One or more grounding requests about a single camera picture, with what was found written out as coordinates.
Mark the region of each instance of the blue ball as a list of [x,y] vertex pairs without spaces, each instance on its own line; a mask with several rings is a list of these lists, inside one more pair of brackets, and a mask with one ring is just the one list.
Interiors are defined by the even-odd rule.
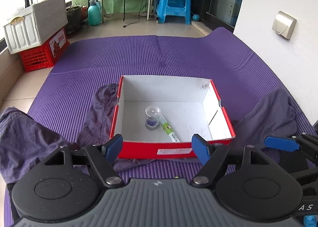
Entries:
[[192,20],[193,20],[193,21],[199,21],[199,20],[200,20],[200,16],[197,15],[197,14],[196,14],[196,15],[193,15],[193,16],[192,16]]

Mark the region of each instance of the blue plastic stool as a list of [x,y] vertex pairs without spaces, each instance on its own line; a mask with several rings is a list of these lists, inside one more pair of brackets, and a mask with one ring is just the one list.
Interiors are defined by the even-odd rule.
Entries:
[[166,15],[174,15],[185,17],[185,23],[191,24],[191,0],[185,0],[184,7],[171,7],[168,5],[168,0],[160,0],[156,13],[159,17],[159,23],[165,22]]

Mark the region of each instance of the red plastic crate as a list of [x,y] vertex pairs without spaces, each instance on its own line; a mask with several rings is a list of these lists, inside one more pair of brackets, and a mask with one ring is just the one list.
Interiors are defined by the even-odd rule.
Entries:
[[20,52],[25,72],[53,67],[69,44],[63,27],[42,46]]

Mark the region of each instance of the metal screw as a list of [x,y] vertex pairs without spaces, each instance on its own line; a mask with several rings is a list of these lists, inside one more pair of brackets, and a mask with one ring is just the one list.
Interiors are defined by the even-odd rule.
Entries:
[[121,178],[120,177],[109,177],[106,179],[106,183],[109,185],[118,185],[121,183]]
[[198,177],[195,177],[193,179],[193,182],[195,184],[206,184],[209,182],[209,179],[207,177],[204,177],[204,176],[198,176]]

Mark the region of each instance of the door frame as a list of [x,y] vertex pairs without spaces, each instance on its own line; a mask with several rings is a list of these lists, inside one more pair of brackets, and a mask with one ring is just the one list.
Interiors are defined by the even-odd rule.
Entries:
[[214,30],[218,27],[224,27],[228,29],[230,32],[233,32],[233,26],[208,13],[210,3],[211,0],[203,0],[203,6],[200,13],[200,17],[203,23],[207,25],[211,30]]

